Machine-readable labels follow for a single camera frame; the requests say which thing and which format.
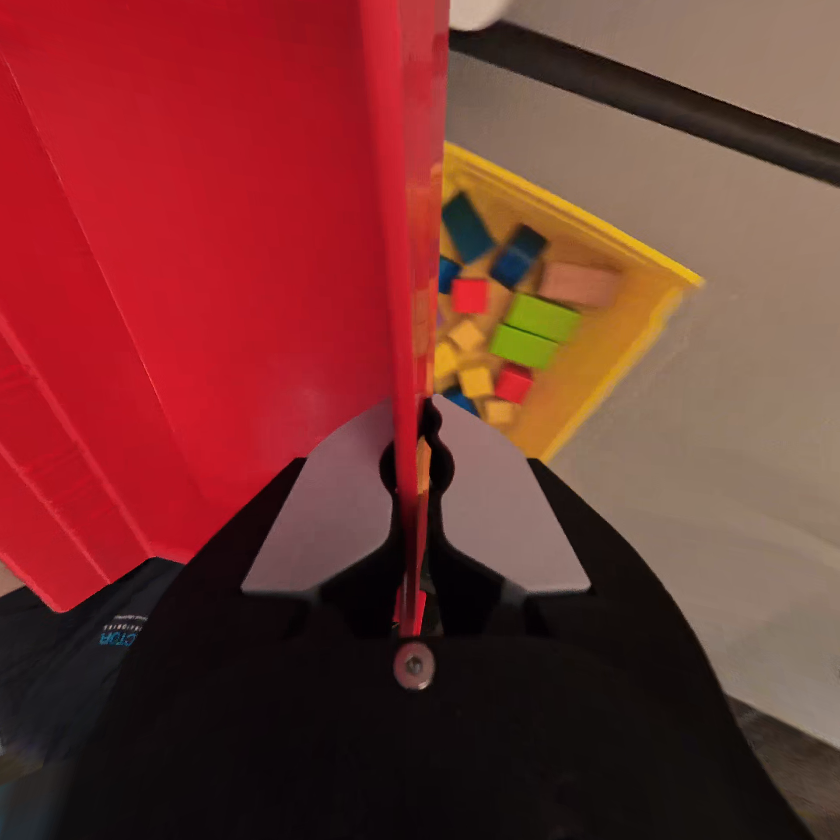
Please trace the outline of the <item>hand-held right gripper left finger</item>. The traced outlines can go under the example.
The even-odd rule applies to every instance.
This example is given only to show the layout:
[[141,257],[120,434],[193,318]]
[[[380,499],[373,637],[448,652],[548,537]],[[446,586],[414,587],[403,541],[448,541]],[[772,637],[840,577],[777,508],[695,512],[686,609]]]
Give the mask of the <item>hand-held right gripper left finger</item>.
[[393,439],[392,401],[384,399],[311,451],[242,592],[314,592],[383,544],[392,527],[393,500],[380,464]]

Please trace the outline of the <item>natural wooden rectangular block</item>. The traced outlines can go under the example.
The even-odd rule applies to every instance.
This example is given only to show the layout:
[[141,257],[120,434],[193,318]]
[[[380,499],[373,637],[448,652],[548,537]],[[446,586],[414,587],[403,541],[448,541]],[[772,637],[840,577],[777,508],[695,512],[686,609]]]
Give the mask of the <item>natural wooden rectangular block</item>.
[[552,261],[543,268],[537,293],[567,307],[601,310],[613,305],[622,281],[611,269]]

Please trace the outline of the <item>instruction sheet stand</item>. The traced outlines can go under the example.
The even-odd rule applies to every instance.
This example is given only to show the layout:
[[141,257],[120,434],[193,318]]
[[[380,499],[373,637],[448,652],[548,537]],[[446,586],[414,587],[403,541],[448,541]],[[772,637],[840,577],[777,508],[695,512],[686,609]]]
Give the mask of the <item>instruction sheet stand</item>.
[[451,0],[448,3],[448,26],[463,33],[478,32],[500,22],[514,4],[507,0]]

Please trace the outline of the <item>red plastic bin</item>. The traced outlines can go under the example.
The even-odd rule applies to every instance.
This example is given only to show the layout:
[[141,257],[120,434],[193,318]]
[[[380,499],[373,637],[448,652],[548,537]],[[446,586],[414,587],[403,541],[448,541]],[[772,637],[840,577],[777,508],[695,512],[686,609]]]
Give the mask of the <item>red plastic bin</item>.
[[416,518],[449,2],[2,2],[2,563],[65,613],[392,403]]

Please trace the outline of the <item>red wooden cube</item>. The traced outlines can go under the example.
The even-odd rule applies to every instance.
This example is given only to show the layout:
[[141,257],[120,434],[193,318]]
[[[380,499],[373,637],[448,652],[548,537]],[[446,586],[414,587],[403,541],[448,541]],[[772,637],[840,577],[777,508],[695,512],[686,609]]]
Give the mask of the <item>red wooden cube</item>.
[[485,277],[457,277],[452,280],[449,304],[460,314],[486,314],[490,303],[490,282]]
[[494,396],[496,399],[521,405],[533,385],[533,373],[528,367],[507,362],[498,371]]

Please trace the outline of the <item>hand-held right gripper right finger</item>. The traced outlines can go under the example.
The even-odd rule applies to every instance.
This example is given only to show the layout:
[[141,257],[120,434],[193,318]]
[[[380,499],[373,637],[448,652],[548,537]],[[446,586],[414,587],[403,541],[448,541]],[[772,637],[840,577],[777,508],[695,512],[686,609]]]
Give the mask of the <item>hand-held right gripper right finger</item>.
[[524,454],[442,395],[431,404],[444,449],[440,507],[448,543],[529,595],[588,592],[588,574]]

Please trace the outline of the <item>green rectangular wooden block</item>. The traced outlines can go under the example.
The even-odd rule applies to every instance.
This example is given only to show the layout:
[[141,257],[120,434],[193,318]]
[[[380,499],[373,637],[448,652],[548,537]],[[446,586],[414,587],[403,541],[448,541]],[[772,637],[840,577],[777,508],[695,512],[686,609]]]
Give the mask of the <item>green rectangular wooden block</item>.
[[543,371],[559,347],[558,342],[501,322],[490,338],[488,352],[504,361]]
[[541,339],[567,343],[578,329],[581,315],[554,301],[518,293],[512,299],[503,322]]

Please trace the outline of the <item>yellow plastic bin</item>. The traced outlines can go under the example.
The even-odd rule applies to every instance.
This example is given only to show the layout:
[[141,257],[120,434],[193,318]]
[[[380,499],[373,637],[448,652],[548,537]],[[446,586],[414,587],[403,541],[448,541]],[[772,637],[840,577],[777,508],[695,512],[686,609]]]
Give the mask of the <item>yellow plastic bin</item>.
[[[703,280],[615,226],[520,176],[452,143],[446,143],[444,149],[444,204],[457,192],[466,192],[497,244],[485,258],[465,265],[441,224],[440,255],[462,265],[460,277],[487,278],[490,303],[486,314],[460,314],[450,307],[449,295],[437,293],[436,344],[449,341],[449,329],[462,319],[474,319],[486,342],[478,351],[464,353],[449,341],[458,352],[458,370],[445,380],[434,380],[436,393],[459,386],[458,371],[476,364],[489,367],[496,383],[498,371],[507,361],[488,352],[490,338],[516,294],[542,298],[537,287],[548,263],[563,261],[623,275],[611,307],[594,310],[565,306],[581,315],[573,338],[559,343],[547,369],[531,369],[532,389],[518,405],[517,419],[508,427],[496,427],[525,456],[547,462],[656,341],[688,290],[701,287]],[[548,245],[524,280],[507,289],[491,279],[489,271],[520,224],[537,230]]]

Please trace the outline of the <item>blue wooden half cylinder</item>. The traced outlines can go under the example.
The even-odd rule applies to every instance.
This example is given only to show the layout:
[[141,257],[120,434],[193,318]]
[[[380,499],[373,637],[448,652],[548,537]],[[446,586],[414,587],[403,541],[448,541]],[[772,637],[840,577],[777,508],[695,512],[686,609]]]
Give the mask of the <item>blue wooden half cylinder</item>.
[[547,245],[546,237],[532,227],[520,224],[495,257],[490,278],[507,289],[514,288],[535,266]]

